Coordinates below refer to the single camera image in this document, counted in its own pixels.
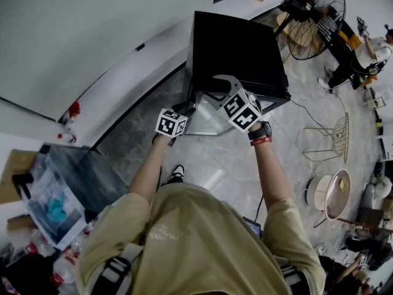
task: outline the red object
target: red object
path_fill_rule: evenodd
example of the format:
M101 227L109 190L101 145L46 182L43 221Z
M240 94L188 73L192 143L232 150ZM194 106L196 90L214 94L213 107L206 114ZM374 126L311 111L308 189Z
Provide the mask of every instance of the red object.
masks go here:
M38 254L38 249L37 249L37 247L35 246L35 244L33 244L33 243L30 243L30 245L28 245L28 246L26 247L26 251L27 251L29 254Z
M68 109L68 114L70 118L78 116L80 114L80 106L77 101L75 101Z
M73 134L71 134L69 132L66 132L65 134L66 134L66 138L69 137L69 141L68 141L69 143L75 143L76 142L76 135L73 135ZM63 139L63 135L61 133L59 133L57 135L57 138Z
M261 144L261 143L265 143L265 142L271 142L271 136L267 136L265 138L260 138L260 139L257 139L257 140L253 140L251 142L251 146L255 146L255 145L258 145L258 144Z
M59 276L57 273L53 274L50 277L50 281L52 282L53 285L55 285L57 288L63 284L64 280L61 276Z
M71 264L73 264L73 265L76 264L76 261L75 261L72 257L70 257L70 256L65 256L64 258L65 258L65 260L69 261Z

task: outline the gold metal chair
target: gold metal chair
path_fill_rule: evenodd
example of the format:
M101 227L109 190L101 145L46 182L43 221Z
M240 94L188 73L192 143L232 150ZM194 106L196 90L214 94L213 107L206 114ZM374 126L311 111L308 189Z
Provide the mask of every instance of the gold metal chair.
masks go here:
M323 162L325 160L335 159L336 157L344 156L344 163L346 163L348 157L348 144L349 144L349 119L348 113L345 116L338 119L334 128L308 128L305 130L318 130L324 136L332 137L332 147L329 150L317 150L317 151L303 151L303 155L312 162ZM323 160L310 159L306 154L317 153L317 152L334 152L336 156L329 157Z

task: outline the gray floor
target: gray floor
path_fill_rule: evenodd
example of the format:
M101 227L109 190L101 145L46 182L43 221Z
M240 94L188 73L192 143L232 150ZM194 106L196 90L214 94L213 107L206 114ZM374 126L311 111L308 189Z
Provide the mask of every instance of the gray floor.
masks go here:
M272 24L272 18L265 21ZM282 52L285 40L280 39ZM329 51L306 60L290 58L285 64L289 79L289 92L298 104L307 107L311 115L326 128L333 128L344 116L344 109L335 95L329 95L317 83L325 75L325 65L335 68L337 63ZM129 183L144 160L151 145L159 110L183 100L181 89L184 71L170 77L156 91L138 105L103 140L98 149L116 172ZM373 114L362 106L362 91L354 91L344 84L335 91L349 114L349 153L342 157L314 163L302 151L329 146L330 140L319 132L304 128L317 126L303 108L288 102L267 115L273 129L273 146L289 179L292 195L299 207L311 243L326 244L325 254L342 261L346 255L338 252L344 231L348 228L339 221L325 222L317 229L313 226L323 214L305 202L305 187L316 174L333 174L346 168L351 175L351 197L343 213L353 218L360 193L369 181L378 157L376 128ZM204 186L213 195L233 205L243 216L254 219L261 197L259 176L254 150L246 134L234 130L220 137L182 136L167 152L163 164L163 180L177 164L185 165L185 180ZM267 215L264 205L258 222L263 224Z

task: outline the person in white shirt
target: person in white shirt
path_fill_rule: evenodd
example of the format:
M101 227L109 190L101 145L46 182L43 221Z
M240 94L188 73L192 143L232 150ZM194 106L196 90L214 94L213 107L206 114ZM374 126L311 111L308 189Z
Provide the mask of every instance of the person in white shirt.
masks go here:
M376 64L387 61L392 55L393 29L389 29L385 38L378 37L370 39L363 35L364 42L355 51L351 52L347 59L342 62L333 77L328 82L319 78L318 83L324 89L330 91L342 84L355 72L371 74L370 69Z

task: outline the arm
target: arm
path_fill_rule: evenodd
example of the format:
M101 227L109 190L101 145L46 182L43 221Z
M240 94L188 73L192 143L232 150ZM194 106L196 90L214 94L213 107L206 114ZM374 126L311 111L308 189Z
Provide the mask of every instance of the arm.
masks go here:
M374 51L373 47L370 44L370 38L365 36L364 37L364 42L366 44L366 48L367 48L368 54L370 55L370 57L372 59L376 60L376 54L375 54L375 51Z
M355 262L352 263L348 268L346 268L343 273L340 274L340 276L337 278L337 283L341 282L342 280L344 280L344 277L346 277L347 275L349 275L350 273L352 274L356 274L356 270L357 268L360 266L360 262L363 258L363 254L359 253L359 255L356 257Z
M250 131L258 130L260 126L256 123ZM288 265L304 274L310 294L322 294L325 272L291 199L289 182L274 154L273 145L270 142L257 144L255 154L262 194L268 208L263 242L273 255L286 259Z
M129 193L139 194L151 203L157 191L161 164L170 141L171 138L165 135L159 135L157 137L144 164L134 177L130 188L128 188Z
M256 123L250 128L255 131L260 128ZM269 210L274 202L290 198L290 187L280 163L274 153L271 143L266 142L255 146L262 194Z

